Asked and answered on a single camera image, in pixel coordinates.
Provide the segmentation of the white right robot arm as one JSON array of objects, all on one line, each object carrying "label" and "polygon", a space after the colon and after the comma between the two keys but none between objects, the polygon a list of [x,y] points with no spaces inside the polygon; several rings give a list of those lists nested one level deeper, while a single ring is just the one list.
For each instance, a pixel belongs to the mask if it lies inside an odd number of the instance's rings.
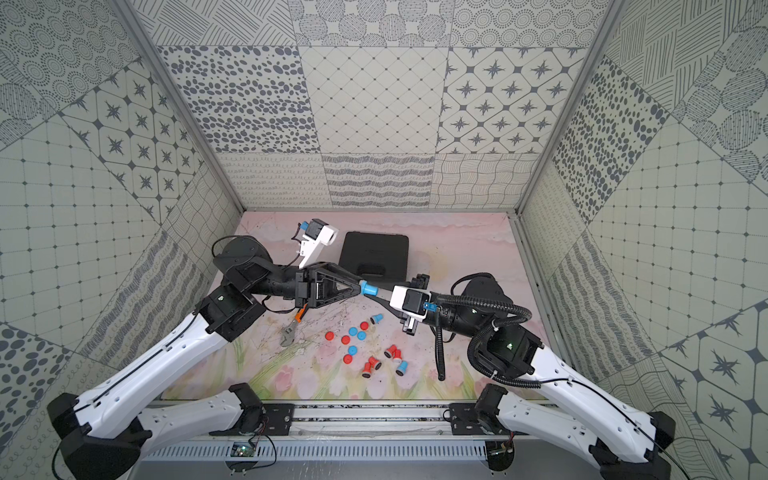
[{"label": "white right robot arm", "polygon": [[421,275],[396,285],[382,303],[413,334],[420,324],[434,335],[437,378],[445,380],[445,333],[468,338],[466,359],[488,379],[474,404],[491,434],[531,434],[595,466],[604,479],[668,479],[666,449],[675,421],[611,396],[569,366],[525,324],[529,309],[508,298],[495,277],[460,278],[461,294],[426,289]]}]

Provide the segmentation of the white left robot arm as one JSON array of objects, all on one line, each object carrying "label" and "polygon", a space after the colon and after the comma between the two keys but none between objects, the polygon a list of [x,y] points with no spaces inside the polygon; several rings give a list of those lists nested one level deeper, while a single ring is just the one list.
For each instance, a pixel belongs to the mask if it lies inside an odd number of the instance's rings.
[{"label": "white left robot arm", "polygon": [[100,385],[80,395],[63,393],[48,404],[60,438],[57,455],[75,478],[118,479],[152,450],[202,434],[260,435],[266,429],[263,403],[246,383],[166,412],[146,408],[193,366],[246,332],[266,311],[261,297],[282,297],[308,310],[378,292],[334,263],[277,265],[252,236],[229,235],[223,241],[214,257],[223,274],[220,286],[176,328]]}]

